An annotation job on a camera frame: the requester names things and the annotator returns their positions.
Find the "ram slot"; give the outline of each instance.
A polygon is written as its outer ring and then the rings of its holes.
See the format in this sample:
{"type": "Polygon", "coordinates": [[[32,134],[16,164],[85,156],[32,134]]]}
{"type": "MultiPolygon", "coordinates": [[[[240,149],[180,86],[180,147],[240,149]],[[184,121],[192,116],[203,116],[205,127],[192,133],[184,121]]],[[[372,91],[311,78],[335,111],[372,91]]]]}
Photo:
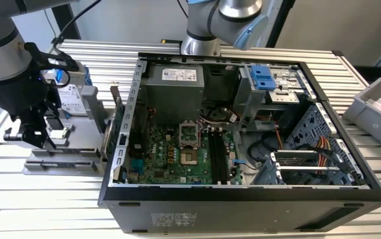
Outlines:
{"type": "Polygon", "coordinates": [[[220,184],[225,184],[228,180],[225,148],[220,132],[217,131],[208,132],[208,147],[209,147],[212,184],[217,184],[217,182],[220,182],[220,184]]]}

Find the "power supply label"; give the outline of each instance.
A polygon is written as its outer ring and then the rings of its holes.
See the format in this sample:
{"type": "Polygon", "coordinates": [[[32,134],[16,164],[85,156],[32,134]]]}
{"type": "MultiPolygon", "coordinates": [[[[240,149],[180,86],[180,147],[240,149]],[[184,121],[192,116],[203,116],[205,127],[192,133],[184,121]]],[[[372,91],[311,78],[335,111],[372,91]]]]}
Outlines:
{"type": "Polygon", "coordinates": [[[153,227],[192,227],[196,213],[151,213],[153,227]]]}
{"type": "Polygon", "coordinates": [[[163,69],[161,79],[164,81],[196,81],[196,70],[163,69]]]}

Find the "slotted metal worktable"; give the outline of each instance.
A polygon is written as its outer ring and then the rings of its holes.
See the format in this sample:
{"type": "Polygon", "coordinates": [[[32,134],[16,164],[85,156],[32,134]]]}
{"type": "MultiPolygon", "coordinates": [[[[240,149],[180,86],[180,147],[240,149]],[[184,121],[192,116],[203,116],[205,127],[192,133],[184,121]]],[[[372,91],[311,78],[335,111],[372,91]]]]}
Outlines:
{"type": "MultiPolygon", "coordinates": [[[[121,99],[133,73],[137,52],[177,54],[176,44],[121,44],[66,40],[61,50],[89,67],[99,99],[112,107],[109,84],[116,82],[121,99]]],[[[323,88],[331,105],[342,114],[366,83],[344,57],[330,51],[256,48],[237,51],[221,46],[221,56],[303,61],[323,88]]],[[[97,208],[101,177],[25,176],[22,163],[29,150],[8,145],[2,131],[10,122],[0,115],[0,238],[120,238],[124,236],[107,209],[97,208]]],[[[346,128],[381,180],[381,144],[354,125],[346,128]]],[[[381,208],[327,233],[298,234],[323,239],[381,239],[381,208]]],[[[151,238],[294,238],[295,234],[140,235],[151,238]]]]}

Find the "white label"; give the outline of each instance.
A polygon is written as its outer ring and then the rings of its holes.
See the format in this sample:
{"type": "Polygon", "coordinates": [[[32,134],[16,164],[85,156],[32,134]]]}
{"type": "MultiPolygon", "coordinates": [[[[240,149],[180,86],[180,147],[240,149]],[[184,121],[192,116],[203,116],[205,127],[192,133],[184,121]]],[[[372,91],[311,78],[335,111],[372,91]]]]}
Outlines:
{"type": "Polygon", "coordinates": [[[196,81],[196,70],[163,69],[161,79],[164,81],[196,81]]]}
{"type": "Polygon", "coordinates": [[[81,97],[77,92],[76,85],[69,84],[66,87],[58,89],[58,96],[61,100],[61,109],[73,114],[85,114],[85,108],[81,97]]]}
{"type": "Polygon", "coordinates": [[[236,122],[236,119],[237,119],[237,116],[233,113],[231,113],[229,122],[231,123],[236,122]]]}
{"type": "Polygon", "coordinates": [[[41,166],[44,167],[58,167],[56,163],[41,163],[41,166]]]}
{"type": "Polygon", "coordinates": [[[155,227],[192,227],[196,216],[196,213],[151,213],[151,222],[155,227]]]}

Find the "wall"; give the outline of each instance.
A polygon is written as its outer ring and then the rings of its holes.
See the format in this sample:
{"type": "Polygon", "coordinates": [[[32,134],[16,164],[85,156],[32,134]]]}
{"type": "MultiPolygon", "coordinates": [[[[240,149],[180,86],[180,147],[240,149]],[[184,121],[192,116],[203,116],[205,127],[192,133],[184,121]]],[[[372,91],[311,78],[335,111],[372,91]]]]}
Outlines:
{"type": "MultiPolygon", "coordinates": [[[[50,21],[56,35],[58,34],[58,26],[56,23],[52,10],[46,9],[46,16],[50,21]]],[[[34,42],[40,51],[46,51],[50,45],[50,40],[54,37],[49,24],[44,15],[44,11],[36,11],[25,15],[14,16],[12,18],[17,30],[24,41],[34,42]]]]}
{"type": "MultiPolygon", "coordinates": [[[[276,14],[282,0],[274,1],[276,14]]],[[[185,0],[180,0],[187,12],[185,0]]],[[[92,0],[72,3],[76,15],[92,0]]],[[[185,37],[187,19],[176,0],[103,0],[76,21],[83,40],[159,43],[161,39],[183,40],[185,37]]]]}
{"type": "Polygon", "coordinates": [[[381,0],[296,0],[278,48],[340,50],[354,65],[381,55],[381,0]]]}

